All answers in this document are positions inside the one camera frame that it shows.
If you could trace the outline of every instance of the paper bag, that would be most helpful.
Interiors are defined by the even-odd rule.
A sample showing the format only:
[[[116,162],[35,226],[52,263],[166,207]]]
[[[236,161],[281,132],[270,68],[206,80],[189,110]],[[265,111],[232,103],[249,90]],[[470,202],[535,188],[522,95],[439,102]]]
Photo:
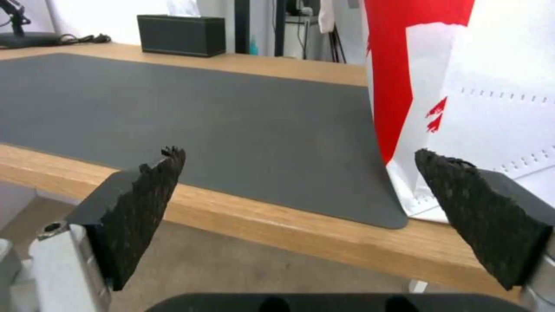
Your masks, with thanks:
[[[405,212],[445,222],[428,148],[505,173],[555,206],[555,2],[362,0],[376,134]]]

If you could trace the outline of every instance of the black cable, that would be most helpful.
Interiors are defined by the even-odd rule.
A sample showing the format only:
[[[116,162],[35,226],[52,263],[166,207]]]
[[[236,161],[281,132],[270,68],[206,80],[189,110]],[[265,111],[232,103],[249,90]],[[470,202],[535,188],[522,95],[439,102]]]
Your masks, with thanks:
[[[88,35],[83,38],[77,38],[76,36],[66,33],[60,36],[58,39],[58,44],[61,46],[68,46],[70,44],[76,43],[108,43],[112,39],[107,34],[99,34],[98,36]]]
[[[299,14],[299,21],[297,22],[297,39],[299,39],[299,44],[301,45],[301,48],[302,48],[302,59],[306,59],[306,42],[305,44],[302,43],[300,32],[301,32],[301,14]]]
[[[337,37],[337,42],[339,43],[339,48],[341,49],[341,55],[343,56],[343,62],[347,64],[347,59],[345,58],[345,51],[343,51],[343,44],[341,44],[341,37],[339,37],[339,31],[337,30],[337,25],[334,25],[335,36]]]
[[[330,53],[331,53],[331,61],[334,63],[337,63],[337,61],[335,60],[335,53],[334,53],[334,39],[331,33],[328,33],[327,36],[329,37],[330,40]]]

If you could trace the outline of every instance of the white wall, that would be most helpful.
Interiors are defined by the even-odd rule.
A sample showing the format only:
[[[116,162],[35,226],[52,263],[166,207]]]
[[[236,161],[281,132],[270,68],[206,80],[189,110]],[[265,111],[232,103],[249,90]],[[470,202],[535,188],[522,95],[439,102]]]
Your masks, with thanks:
[[[54,32],[46,0],[18,0],[25,7],[25,16],[31,24],[23,26],[25,32]],[[0,24],[9,21],[8,15],[0,9]],[[11,33],[12,26],[8,24],[0,28],[0,33]]]
[[[362,37],[360,8],[349,8],[348,1],[334,1],[335,23],[348,64],[364,64],[366,47]],[[324,51],[329,51],[329,42]]]
[[[104,33],[114,42],[140,44],[137,15],[167,14],[165,0],[48,0],[58,33]],[[233,0],[197,0],[203,16],[226,18],[226,44],[235,50]]]
[[[268,8],[266,9],[267,31],[266,31],[266,55],[274,55],[274,29],[271,26],[272,21],[272,6],[271,1],[267,2]],[[360,8],[350,8],[349,2],[345,0],[334,0],[334,13],[335,23],[339,30],[345,57],[349,64],[362,65],[365,62],[366,47],[364,44],[365,39],[362,37],[362,15]],[[324,38],[324,45],[322,47],[322,57],[325,61],[331,61],[329,40]]]

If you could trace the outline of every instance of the black foam pad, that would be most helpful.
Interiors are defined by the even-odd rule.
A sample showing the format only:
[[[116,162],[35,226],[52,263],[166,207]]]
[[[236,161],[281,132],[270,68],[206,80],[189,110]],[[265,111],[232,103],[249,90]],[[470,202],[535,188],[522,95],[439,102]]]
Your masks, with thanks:
[[[553,208],[499,172],[421,149],[416,166],[449,223],[507,290],[526,282],[552,232]]]
[[[110,175],[67,217],[87,229],[94,256],[113,290],[121,290],[158,228],[185,163],[168,148],[161,162]]]

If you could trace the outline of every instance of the black base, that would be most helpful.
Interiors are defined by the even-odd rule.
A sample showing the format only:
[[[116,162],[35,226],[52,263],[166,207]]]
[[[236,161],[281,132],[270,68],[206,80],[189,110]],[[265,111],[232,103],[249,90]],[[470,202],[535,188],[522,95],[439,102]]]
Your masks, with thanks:
[[[28,47],[57,46],[60,36],[55,33],[25,33],[24,36],[15,36],[12,33],[0,34],[0,47],[20,49]]]
[[[147,310],[181,311],[526,312],[523,307],[501,299],[474,294],[184,294]]]

